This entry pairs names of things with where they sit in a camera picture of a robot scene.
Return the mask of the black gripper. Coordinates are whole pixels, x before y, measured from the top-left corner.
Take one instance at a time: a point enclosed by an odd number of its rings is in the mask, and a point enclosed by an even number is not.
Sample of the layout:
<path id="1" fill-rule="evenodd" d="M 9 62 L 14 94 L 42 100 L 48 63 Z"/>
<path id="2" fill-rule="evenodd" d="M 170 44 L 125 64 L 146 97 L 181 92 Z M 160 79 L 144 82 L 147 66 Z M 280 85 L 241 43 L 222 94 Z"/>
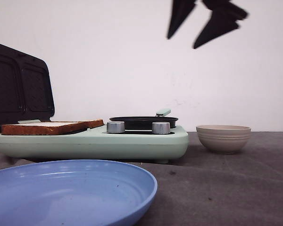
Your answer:
<path id="1" fill-rule="evenodd" d="M 172 11 L 167 32 L 167 39 L 179 29 L 196 6 L 195 0 L 173 0 Z M 193 48 L 206 44 L 228 32 L 239 28 L 238 19 L 246 19 L 248 12 L 231 3 L 230 0 L 203 0 L 204 5 L 212 11 L 211 17 L 194 42 Z"/>

